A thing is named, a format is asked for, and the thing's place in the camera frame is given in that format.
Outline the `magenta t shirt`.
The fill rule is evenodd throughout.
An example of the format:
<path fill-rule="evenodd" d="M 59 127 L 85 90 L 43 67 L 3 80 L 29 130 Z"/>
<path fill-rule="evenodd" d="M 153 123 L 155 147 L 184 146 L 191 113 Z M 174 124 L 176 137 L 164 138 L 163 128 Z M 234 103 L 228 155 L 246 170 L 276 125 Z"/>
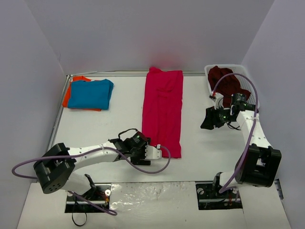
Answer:
<path fill-rule="evenodd" d="M 151 67 L 147 73 L 142 107 L 142 132 L 151 144 L 160 144 L 163 157 L 181 158 L 183 72 Z"/>

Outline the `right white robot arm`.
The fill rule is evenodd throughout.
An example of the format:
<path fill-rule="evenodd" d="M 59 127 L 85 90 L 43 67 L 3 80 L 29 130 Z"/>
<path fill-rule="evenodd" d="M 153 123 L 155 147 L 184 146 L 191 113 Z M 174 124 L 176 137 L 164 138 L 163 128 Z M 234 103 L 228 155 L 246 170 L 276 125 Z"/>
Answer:
<path fill-rule="evenodd" d="M 219 172 L 215 176 L 211 190 L 217 197 L 240 186 L 270 187 L 282 158 L 280 150 L 274 149 L 266 139 L 257 105 L 248 103 L 246 96 L 241 93 L 231 96 L 228 108 L 220 105 L 207 108 L 200 128 L 213 130 L 231 122 L 238 123 L 245 149 L 233 171 Z"/>

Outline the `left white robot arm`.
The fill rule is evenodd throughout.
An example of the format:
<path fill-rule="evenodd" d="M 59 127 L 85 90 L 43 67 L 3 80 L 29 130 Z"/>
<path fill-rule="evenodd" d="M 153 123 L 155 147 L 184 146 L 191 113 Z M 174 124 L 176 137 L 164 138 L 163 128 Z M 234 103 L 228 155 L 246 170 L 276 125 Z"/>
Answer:
<path fill-rule="evenodd" d="M 122 140 L 110 139 L 104 144 L 69 148 L 59 143 L 47 151 L 33 166 L 42 191 L 45 194 L 59 189 L 71 190 L 84 199 L 96 194 L 96 187 L 89 175 L 78 175 L 76 170 L 104 162 L 130 159 L 133 165 L 150 165 L 159 159 L 161 152 L 150 145 L 151 139 L 137 131 L 132 137 Z"/>

